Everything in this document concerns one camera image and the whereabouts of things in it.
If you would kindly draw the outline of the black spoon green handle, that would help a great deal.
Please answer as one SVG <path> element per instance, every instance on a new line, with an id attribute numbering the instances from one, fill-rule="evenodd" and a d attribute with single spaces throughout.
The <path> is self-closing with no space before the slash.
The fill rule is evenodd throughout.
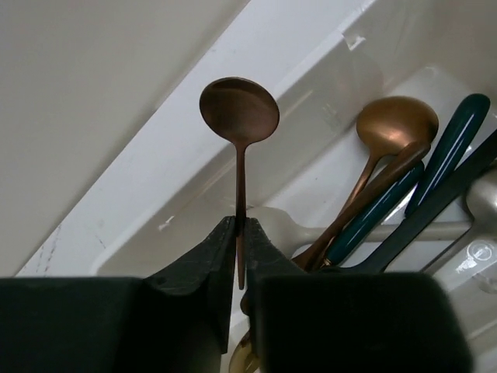
<path id="1" fill-rule="evenodd" d="M 424 169 L 423 162 L 418 162 L 361 211 L 327 248 L 324 266 L 340 264 L 417 184 Z"/>

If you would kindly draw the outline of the large copper spoon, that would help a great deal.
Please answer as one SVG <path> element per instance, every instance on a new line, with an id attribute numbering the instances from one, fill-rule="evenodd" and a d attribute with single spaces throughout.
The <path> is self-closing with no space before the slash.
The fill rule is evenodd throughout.
<path id="1" fill-rule="evenodd" d="M 340 213 L 408 145 L 431 144 L 438 128 L 435 111 L 419 99 L 392 96 L 368 103 L 356 119 L 356 132 L 369 158 Z"/>

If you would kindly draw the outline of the white handled copper tip utensil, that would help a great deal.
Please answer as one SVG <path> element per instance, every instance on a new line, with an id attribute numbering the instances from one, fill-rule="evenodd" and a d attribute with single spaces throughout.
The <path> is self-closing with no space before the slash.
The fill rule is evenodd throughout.
<path id="1" fill-rule="evenodd" d="M 380 273 L 431 223 L 471 182 L 496 159 L 496 133 L 492 132 L 409 217 L 363 262 L 346 269 L 354 273 Z"/>

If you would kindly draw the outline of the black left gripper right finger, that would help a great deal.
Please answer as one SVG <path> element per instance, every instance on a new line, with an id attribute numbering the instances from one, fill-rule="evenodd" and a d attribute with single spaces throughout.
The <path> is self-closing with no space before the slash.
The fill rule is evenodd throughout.
<path id="1" fill-rule="evenodd" d="M 245 223 L 252 345 L 263 372 L 470 372 L 446 292 L 420 273 L 306 274 Z"/>

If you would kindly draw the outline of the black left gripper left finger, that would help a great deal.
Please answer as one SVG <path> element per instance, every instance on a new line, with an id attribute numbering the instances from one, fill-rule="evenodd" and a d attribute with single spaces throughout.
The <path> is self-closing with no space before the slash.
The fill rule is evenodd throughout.
<path id="1" fill-rule="evenodd" d="M 1 281 L 3 372 L 217 372 L 228 348 L 235 220 L 146 278 Z"/>

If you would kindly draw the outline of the small copper spoon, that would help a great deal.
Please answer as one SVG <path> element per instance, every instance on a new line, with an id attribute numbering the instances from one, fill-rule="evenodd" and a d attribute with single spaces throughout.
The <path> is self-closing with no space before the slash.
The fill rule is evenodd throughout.
<path id="1" fill-rule="evenodd" d="M 232 143 L 236 151 L 235 231 L 238 286 L 245 287 L 245 153 L 266 140 L 278 127 L 280 111 L 276 100 L 258 83 L 240 77 L 219 78 L 202 91 L 200 113 L 206 125 Z"/>

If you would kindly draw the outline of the silver metal spoon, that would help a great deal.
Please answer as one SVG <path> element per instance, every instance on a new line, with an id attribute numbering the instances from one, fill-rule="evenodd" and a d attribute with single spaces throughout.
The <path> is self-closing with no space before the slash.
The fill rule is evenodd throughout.
<path id="1" fill-rule="evenodd" d="M 466 194 L 466 205 L 473 217 L 471 227 L 454 243 L 428 262 L 421 271 L 435 274 L 476 239 L 496 236 L 496 167 L 477 178 Z"/>

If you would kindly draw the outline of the white far plastic container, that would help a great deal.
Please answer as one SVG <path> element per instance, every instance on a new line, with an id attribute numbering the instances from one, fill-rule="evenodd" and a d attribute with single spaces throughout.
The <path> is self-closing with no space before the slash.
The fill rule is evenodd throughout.
<path id="1" fill-rule="evenodd" d="M 251 1 L 20 269 L 22 277 L 148 276 L 235 207 L 235 151 L 204 124 L 203 87 L 266 87 L 281 121 L 247 155 L 248 205 L 326 226 L 367 152 L 353 121 L 389 95 L 446 125 L 468 94 L 496 96 L 494 1 Z"/>

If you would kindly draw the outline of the gold spoon green handle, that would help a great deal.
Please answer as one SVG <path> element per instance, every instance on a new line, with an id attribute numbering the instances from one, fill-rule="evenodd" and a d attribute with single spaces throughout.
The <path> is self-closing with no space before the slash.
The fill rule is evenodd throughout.
<path id="1" fill-rule="evenodd" d="M 482 93 L 466 96 L 457 106 L 433 151 L 425 172 L 405 208 L 409 217 L 456 168 L 478 133 L 491 106 Z"/>

